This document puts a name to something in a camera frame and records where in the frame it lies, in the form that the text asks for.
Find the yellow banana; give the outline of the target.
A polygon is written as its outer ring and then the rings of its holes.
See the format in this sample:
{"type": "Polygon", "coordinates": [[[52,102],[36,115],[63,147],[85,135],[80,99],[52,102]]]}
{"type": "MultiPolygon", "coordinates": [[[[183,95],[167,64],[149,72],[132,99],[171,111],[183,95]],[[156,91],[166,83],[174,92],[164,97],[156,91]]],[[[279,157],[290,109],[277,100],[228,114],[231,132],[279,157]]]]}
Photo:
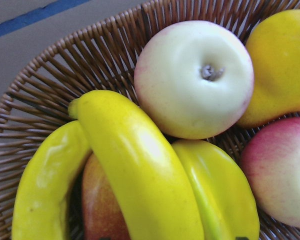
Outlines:
{"type": "Polygon", "coordinates": [[[130,99],[93,90],[70,102],[99,160],[133,240],[202,240],[186,172],[158,127],[130,99]]]}
{"type": "Polygon", "coordinates": [[[90,154],[90,145],[77,120],[59,127],[42,142],[17,188],[13,240],[70,239],[70,196],[90,154]]]}

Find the pale apple with stem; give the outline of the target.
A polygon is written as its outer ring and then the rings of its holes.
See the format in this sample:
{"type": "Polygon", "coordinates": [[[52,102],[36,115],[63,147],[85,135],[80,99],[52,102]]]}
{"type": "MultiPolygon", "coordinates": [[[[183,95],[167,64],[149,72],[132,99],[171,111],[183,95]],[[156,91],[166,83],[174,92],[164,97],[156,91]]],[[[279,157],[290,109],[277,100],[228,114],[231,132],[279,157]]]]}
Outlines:
{"type": "Polygon", "coordinates": [[[231,31],[188,20],[165,27],[145,45],[134,86],[140,107],[162,132],[206,139],[244,114],[254,71],[245,46],[231,31]]]}

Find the yellow green fruit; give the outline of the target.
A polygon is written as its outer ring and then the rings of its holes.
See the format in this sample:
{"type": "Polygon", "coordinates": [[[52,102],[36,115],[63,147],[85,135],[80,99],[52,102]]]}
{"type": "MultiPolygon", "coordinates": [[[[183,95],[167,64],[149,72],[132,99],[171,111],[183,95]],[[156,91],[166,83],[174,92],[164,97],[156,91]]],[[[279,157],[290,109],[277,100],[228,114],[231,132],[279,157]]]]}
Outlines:
{"type": "Polygon", "coordinates": [[[190,180],[207,240],[257,240],[260,221],[250,185],[235,161],[204,140],[172,144],[190,180]]]}

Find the red yellow apple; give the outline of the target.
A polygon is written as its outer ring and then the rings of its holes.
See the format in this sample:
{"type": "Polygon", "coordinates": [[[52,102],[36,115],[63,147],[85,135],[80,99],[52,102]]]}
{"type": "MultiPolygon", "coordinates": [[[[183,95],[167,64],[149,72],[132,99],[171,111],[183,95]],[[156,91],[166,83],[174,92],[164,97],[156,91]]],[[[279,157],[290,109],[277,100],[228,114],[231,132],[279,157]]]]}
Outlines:
{"type": "Polygon", "coordinates": [[[259,207],[300,228],[300,117],[262,128],[244,148],[240,166],[259,207]]]}

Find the yellow pear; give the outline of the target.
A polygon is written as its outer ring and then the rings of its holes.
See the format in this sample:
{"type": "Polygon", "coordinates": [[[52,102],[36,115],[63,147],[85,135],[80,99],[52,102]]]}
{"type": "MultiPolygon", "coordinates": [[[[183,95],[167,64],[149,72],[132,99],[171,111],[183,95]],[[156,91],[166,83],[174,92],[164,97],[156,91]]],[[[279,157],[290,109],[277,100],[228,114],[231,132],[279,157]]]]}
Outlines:
{"type": "Polygon", "coordinates": [[[245,46],[253,64],[254,90],[238,125],[254,128],[299,112],[300,9],[285,10],[260,22],[245,46]]]}

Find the red mango fruit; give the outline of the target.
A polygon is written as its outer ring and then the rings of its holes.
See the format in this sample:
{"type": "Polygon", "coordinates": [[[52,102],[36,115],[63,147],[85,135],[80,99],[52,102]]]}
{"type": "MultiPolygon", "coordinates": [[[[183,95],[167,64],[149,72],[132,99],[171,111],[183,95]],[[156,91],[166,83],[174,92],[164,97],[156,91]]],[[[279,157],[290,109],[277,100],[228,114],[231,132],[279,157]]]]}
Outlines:
{"type": "Polygon", "coordinates": [[[129,240],[123,214],[97,157],[84,167],[81,203],[85,240],[129,240]]]}

